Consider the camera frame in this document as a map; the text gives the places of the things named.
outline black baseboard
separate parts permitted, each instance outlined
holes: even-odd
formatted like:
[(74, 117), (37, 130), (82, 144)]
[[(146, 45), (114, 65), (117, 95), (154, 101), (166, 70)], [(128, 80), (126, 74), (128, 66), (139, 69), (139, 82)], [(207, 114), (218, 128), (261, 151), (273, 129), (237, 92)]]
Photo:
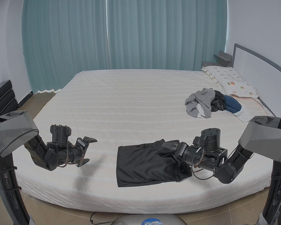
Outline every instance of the black baseboard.
[(24, 103), (27, 102), (28, 99), (33, 95), (33, 92), (29, 92), (27, 96), (25, 96), (20, 102), (19, 102), (19, 107), (22, 107)]

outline gray garment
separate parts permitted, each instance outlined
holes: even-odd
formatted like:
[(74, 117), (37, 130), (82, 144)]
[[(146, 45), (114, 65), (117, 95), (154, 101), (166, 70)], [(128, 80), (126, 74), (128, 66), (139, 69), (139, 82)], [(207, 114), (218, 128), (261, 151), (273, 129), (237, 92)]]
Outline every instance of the gray garment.
[(208, 118), (211, 116), (211, 102), (215, 98), (215, 91), (212, 88), (203, 88), (201, 91), (197, 91), (191, 94), (186, 100), (186, 112), (193, 116), (198, 116), (198, 110), (196, 108), (199, 103), (204, 110), (205, 117)]

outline white headboard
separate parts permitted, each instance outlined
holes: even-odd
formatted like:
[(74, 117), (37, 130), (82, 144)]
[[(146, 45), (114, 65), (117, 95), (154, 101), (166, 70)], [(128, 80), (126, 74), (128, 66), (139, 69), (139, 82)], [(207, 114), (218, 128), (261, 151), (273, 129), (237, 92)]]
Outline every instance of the white headboard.
[(261, 102), (281, 117), (281, 67), (238, 44), (234, 45), (231, 67), (256, 89)]

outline blue round sticker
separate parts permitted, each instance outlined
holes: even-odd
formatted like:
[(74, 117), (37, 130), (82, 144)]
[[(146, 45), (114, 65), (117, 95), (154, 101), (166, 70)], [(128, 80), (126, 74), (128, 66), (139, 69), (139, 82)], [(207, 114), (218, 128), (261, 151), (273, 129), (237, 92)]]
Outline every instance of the blue round sticker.
[(158, 219), (150, 218), (143, 221), (141, 225), (163, 225), (162, 222)]

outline wall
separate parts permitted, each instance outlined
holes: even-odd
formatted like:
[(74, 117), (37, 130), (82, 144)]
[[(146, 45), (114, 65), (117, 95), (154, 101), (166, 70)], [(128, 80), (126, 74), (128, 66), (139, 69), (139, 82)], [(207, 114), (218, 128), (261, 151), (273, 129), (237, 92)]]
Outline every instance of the wall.
[(23, 0), (0, 0), (0, 81), (11, 80), (20, 102), (30, 91), (22, 48)]
[(228, 0), (226, 53), (234, 44), (281, 66), (281, 0)]

